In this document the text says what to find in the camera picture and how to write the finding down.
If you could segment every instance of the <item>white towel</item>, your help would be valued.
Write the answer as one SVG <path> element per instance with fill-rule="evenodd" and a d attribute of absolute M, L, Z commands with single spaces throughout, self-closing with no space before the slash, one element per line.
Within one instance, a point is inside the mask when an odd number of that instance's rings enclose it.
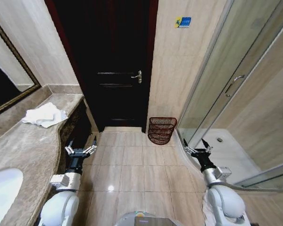
<path fill-rule="evenodd" d="M 213 211 L 213 207 L 211 203 L 208 201 L 208 190 L 204 193 L 203 200 L 202 200 L 202 212 L 205 216 L 205 226 L 215 226 L 216 219 Z"/>
<path fill-rule="evenodd" d="M 48 128 L 65 119 L 68 119 L 66 112 L 59 110 L 54 104 L 48 102 L 39 108 L 27 110 L 26 116 L 21 121 Z"/>

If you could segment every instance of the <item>white sink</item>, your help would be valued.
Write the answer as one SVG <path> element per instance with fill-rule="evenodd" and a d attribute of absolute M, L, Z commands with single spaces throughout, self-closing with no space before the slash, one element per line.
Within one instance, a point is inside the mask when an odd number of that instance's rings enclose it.
<path fill-rule="evenodd" d="M 11 168 L 0 171 L 0 222 L 18 195 L 22 182 L 21 170 Z"/>

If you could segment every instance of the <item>marble countertop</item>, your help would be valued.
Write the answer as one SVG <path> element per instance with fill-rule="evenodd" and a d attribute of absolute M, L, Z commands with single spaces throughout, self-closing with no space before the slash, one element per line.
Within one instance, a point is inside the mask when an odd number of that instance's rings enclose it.
<path fill-rule="evenodd" d="M 41 105 L 52 102 L 70 116 L 81 94 L 52 94 Z M 17 168 L 24 178 L 19 194 L 0 225 L 33 225 L 50 190 L 60 157 L 59 130 L 66 121 L 48 129 L 18 122 L 0 137 L 0 170 Z"/>

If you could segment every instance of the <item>shower enclosure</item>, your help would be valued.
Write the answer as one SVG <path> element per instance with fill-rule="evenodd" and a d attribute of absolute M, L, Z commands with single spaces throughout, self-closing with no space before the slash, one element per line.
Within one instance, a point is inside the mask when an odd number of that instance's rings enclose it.
<path fill-rule="evenodd" d="M 283 189 L 283 0 L 229 2 L 177 132 L 213 146 L 227 182 Z"/>

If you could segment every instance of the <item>sticker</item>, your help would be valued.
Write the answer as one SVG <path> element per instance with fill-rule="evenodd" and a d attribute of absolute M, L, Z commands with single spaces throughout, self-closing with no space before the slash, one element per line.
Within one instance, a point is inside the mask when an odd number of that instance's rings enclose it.
<path fill-rule="evenodd" d="M 189 27 L 191 22 L 191 17 L 176 17 L 175 27 L 182 28 L 182 27 Z"/>

